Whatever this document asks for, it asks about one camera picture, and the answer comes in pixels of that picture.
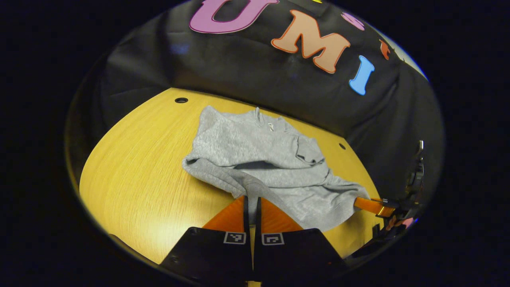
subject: wood grain surface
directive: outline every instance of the wood grain surface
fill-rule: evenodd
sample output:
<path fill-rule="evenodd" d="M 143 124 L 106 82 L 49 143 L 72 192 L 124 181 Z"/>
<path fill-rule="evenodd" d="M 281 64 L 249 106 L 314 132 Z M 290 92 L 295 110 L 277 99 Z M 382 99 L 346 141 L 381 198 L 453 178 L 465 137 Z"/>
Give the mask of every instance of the wood grain surface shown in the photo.
<path fill-rule="evenodd" d="M 176 103 L 176 98 L 188 102 Z M 255 109 L 231 99 L 171 88 L 120 120 L 97 144 L 83 169 L 80 196 L 90 214 L 106 232 L 157 264 L 188 227 L 202 227 L 234 200 L 231 194 L 193 178 L 182 168 L 182 160 L 192 149 L 200 113 L 207 105 L 229 113 Z M 343 138 L 284 118 L 317 140 L 335 175 L 358 182 L 370 197 L 379 197 Z M 345 257 L 372 239 L 372 227 L 378 223 L 382 226 L 383 220 L 362 210 L 324 235 Z"/>

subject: gray sweatshirt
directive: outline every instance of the gray sweatshirt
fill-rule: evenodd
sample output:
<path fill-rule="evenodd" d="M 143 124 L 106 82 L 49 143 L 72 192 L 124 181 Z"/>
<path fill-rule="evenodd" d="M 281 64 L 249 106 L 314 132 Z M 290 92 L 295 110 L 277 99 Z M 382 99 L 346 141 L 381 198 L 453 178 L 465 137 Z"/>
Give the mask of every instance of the gray sweatshirt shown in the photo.
<path fill-rule="evenodd" d="M 357 211 L 356 197 L 370 198 L 361 185 L 333 175 L 314 138 L 282 117 L 261 114 L 259 108 L 231 114 L 206 107 L 183 168 L 234 198 L 247 195 L 251 224 L 258 197 L 271 201 L 301 227 L 321 231 Z"/>

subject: hole in table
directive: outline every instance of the hole in table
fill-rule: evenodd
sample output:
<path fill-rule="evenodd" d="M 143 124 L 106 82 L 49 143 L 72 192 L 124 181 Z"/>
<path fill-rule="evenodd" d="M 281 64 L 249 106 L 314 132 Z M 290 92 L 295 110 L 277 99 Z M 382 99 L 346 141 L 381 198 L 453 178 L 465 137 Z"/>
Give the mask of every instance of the hole in table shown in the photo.
<path fill-rule="evenodd" d="M 183 104 L 183 103 L 185 103 L 187 101 L 188 101 L 187 98 L 177 98 L 177 99 L 175 99 L 175 102 L 178 103 L 178 104 Z"/>

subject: letter m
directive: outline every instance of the letter m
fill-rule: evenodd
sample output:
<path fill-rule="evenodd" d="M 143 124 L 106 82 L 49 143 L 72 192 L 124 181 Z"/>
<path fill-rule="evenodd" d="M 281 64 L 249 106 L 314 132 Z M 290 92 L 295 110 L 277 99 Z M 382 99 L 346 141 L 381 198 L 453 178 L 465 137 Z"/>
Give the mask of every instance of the letter m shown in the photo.
<path fill-rule="evenodd" d="M 295 53 L 298 51 L 296 43 L 301 38 L 303 58 L 309 58 L 322 50 L 319 56 L 313 58 L 313 61 L 319 68 L 334 74 L 338 59 L 345 48 L 350 46 L 349 41 L 337 33 L 321 37 L 319 24 L 315 19 L 297 10 L 290 10 L 290 13 L 294 16 L 294 20 L 281 38 L 271 41 L 273 47 Z"/>

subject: pink letter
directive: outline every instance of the pink letter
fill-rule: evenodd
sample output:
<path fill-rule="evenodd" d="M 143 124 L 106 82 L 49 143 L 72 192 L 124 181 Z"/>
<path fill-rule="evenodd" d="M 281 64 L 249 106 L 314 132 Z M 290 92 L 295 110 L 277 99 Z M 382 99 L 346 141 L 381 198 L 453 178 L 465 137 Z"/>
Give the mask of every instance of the pink letter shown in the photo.
<path fill-rule="evenodd" d="M 230 0 L 205 0 L 202 2 L 202 7 L 191 18 L 190 28 L 200 33 L 211 34 L 237 32 L 253 24 L 266 6 L 279 2 L 279 0 L 249 0 L 248 5 L 234 20 L 228 22 L 215 21 L 214 15 L 228 1 Z"/>
<path fill-rule="evenodd" d="M 365 24 L 361 23 L 358 19 L 354 18 L 351 14 L 347 14 L 342 12 L 342 17 L 349 23 L 353 24 L 354 27 L 360 29 L 361 31 L 365 30 Z"/>

